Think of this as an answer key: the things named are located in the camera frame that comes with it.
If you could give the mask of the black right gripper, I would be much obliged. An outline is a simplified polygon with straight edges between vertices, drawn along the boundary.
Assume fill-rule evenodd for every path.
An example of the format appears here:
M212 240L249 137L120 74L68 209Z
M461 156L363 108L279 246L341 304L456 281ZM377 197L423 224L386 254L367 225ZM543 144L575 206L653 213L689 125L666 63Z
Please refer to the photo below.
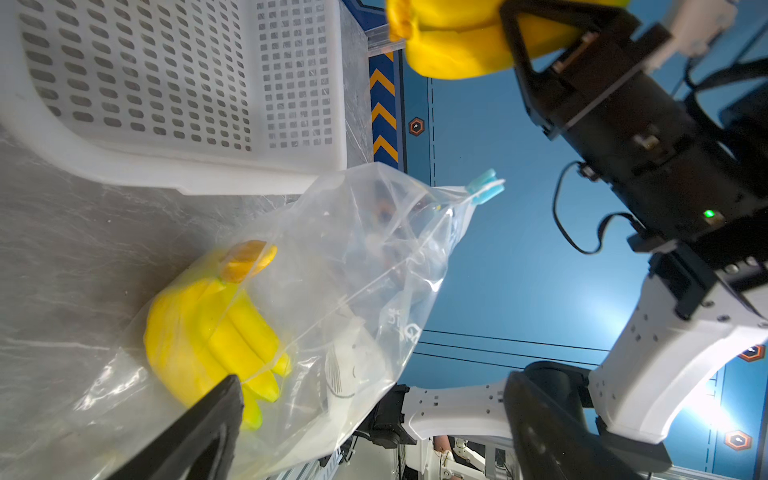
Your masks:
M667 240L767 227L767 63L735 63L675 100L643 70L669 38L626 10L508 1L500 10L526 111L564 138L636 219ZM576 29L536 70L524 18Z

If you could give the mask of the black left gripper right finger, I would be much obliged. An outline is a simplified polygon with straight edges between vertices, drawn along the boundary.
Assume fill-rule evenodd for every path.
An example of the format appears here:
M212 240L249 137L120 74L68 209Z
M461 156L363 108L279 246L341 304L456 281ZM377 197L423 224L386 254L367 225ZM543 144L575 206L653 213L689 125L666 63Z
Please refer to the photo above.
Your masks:
M503 405L522 479L646 479L648 449L592 434L587 370L523 370L506 381Z

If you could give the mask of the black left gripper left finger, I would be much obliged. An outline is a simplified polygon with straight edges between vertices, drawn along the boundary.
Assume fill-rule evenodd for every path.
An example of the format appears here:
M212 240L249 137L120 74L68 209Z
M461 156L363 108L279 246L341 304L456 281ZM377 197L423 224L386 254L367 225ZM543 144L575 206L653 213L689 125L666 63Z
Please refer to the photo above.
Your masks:
M229 375L109 480L226 479L243 410L240 381Z

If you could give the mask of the clear bag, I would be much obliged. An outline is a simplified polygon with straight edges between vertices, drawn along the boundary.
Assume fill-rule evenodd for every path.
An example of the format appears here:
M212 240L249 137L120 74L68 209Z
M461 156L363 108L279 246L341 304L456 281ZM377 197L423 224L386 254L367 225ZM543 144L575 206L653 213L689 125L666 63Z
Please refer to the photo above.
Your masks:
M292 361L279 399L260 406L262 426L241 423L230 478L265 479L352 435L414 353L475 210L503 189L494 171L434 187L364 164L318 177L296 202L209 250L249 240L277 247L247 291ZM195 405L175 399L147 361L154 297L104 354L59 376L78 397L46 416L3 478L105 479Z

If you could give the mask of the yellow green banana bunch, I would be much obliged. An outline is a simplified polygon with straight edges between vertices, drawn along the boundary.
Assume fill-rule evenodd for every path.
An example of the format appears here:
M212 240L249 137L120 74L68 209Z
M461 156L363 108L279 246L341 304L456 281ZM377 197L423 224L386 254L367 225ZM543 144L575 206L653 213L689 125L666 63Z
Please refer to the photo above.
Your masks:
M499 10L502 0L394 0L389 37L405 42L408 65L423 77L463 80L514 66Z

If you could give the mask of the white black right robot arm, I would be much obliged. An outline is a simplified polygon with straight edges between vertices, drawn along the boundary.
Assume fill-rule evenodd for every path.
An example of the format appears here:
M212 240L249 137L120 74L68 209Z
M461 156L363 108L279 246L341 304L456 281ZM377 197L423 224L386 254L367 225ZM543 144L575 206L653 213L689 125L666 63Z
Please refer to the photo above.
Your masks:
M707 377L767 340L767 147L754 90L716 126L694 95L675 101L649 71L704 54L733 1L680 1L638 32L621 1L395 1L389 35L451 76L513 63L527 114L578 153L585 178L625 204L628 242L649 255L639 300L593 370L539 361L498 400L506 435L554 457L587 451L611 475L670 466L663 442Z

